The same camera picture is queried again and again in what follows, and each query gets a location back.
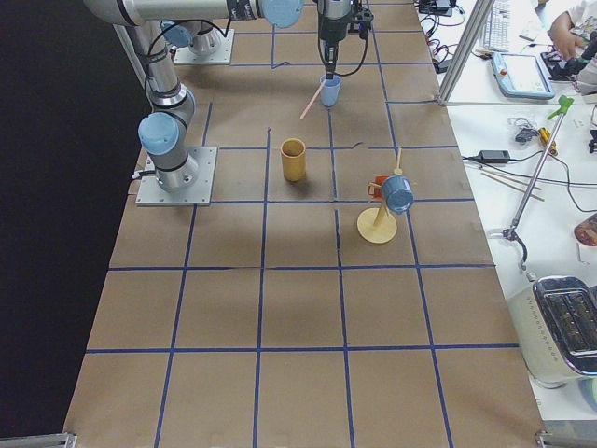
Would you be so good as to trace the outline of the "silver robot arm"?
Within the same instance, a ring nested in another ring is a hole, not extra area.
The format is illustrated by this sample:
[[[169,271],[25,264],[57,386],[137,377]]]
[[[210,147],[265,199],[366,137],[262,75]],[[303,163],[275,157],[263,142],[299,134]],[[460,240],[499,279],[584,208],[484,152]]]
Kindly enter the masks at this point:
[[[318,39],[317,46],[321,62],[325,68],[325,80],[334,76],[348,77],[357,73],[368,52],[368,34],[374,19],[372,12],[361,1],[324,0],[317,1]],[[363,55],[358,66],[345,74],[336,72],[340,42],[348,34],[358,34],[365,42]]]
[[[294,25],[301,1],[87,1],[99,19],[121,29],[129,39],[130,59],[143,70],[141,83],[152,113],[142,119],[138,135],[153,161],[157,184],[180,191],[195,183],[199,164],[185,147],[195,98],[179,80],[165,40],[163,21],[173,25],[209,23],[217,19],[251,21],[263,18],[281,28]]]

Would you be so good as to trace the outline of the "person's hand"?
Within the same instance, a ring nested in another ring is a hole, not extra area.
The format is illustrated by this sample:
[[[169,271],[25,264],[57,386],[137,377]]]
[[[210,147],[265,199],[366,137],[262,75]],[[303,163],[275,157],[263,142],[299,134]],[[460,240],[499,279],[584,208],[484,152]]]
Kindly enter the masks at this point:
[[[586,46],[582,37],[572,33],[574,26],[569,13],[564,11],[553,21],[548,30],[553,45],[566,61],[575,58],[576,50]]]

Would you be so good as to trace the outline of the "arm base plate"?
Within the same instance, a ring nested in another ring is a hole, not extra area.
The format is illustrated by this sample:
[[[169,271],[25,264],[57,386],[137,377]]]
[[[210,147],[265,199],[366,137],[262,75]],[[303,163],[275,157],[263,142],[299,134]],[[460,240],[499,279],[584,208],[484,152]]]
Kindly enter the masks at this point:
[[[207,34],[197,35],[187,45],[174,44],[177,65],[227,65],[230,64],[234,30],[226,37],[213,29]]]
[[[159,170],[147,156],[135,203],[138,206],[209,206],[212,200],[217,147],[186,147],[187,161],[176,171]]]

